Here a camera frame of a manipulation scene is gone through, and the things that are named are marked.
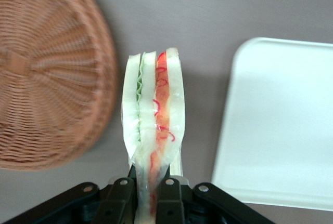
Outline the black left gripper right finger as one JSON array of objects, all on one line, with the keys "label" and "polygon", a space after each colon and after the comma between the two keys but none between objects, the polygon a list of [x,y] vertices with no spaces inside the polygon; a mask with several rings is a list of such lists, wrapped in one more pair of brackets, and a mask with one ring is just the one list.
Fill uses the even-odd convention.
[{"label": "black left gripper right finger", "polygon": [[215,185],[193,188],[183,177],[169,177],[158,187],[155,223],[273,223]]}]

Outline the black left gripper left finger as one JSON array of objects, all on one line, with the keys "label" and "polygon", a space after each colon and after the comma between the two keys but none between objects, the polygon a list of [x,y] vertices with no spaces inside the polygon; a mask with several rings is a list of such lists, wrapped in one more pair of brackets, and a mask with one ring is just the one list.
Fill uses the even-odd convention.
[{"label": "black left gripper left finger", "polygon": [[100,189],[81,183],[6,223],[133,223],[137,207],[136,170]]}]

